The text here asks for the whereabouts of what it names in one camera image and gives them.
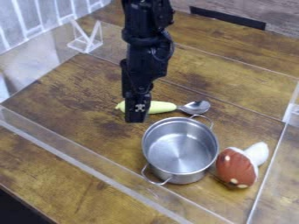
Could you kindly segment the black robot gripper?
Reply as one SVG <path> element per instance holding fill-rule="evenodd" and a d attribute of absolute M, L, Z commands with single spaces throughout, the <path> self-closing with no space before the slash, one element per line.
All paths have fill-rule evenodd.
<path fill-rule="evenodd" d="M 121 93 L 125 98 L 125 121 L 141 123 L 149 106 L 153 81 L 166 75 L 168 60 L 173 55 L 173 40 L 165 29 L 152 37 L 138 37 L 124 28 L 121 38 L 126 42 L 125 58 L 120 60 Z"/>

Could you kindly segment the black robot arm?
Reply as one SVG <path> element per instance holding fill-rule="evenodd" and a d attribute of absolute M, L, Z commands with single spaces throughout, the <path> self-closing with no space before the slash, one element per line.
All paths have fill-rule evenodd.
<path fill-rule="evenodd" d="M 120 61 L 125 121 L 141 123 L 150 106 L 153 81 L 166 75 L 173 41 L 165 27 L 173 23 L 169 0 L 121 0 L 126 43 Z"/>

